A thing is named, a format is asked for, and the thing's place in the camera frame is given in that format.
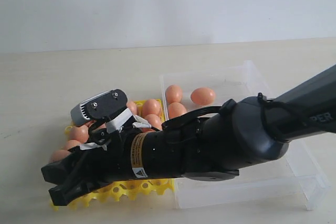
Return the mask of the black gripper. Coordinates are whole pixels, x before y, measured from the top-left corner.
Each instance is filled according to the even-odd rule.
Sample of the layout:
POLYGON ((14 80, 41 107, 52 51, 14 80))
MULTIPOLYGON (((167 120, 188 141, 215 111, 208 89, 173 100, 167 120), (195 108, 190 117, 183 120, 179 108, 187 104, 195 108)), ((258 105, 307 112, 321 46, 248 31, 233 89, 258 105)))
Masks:
POLYGON ((98 147, 76 150, 64 159, 41 168, 55 206, 67 206, 75 199, 116 181, 142 178, 142 131, 125 127, 108 133, 100 129, 90 134, 89 143, 98 147))

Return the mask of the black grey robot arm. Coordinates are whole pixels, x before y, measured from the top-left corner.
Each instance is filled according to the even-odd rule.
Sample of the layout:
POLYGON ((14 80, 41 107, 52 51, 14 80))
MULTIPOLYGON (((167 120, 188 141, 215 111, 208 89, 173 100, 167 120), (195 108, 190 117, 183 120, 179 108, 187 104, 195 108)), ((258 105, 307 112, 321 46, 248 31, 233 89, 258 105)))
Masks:
POLYGON ((293 140, 335 132, 335 67, 275 99, 259 93, 229 99, 149 127, 127 108, 119 89, 75 106, 75 126, 91 122, 89 137, 42 167, 55 206, 123 180, 185 177, 223 181, 242 168, 280 159, 293 140))

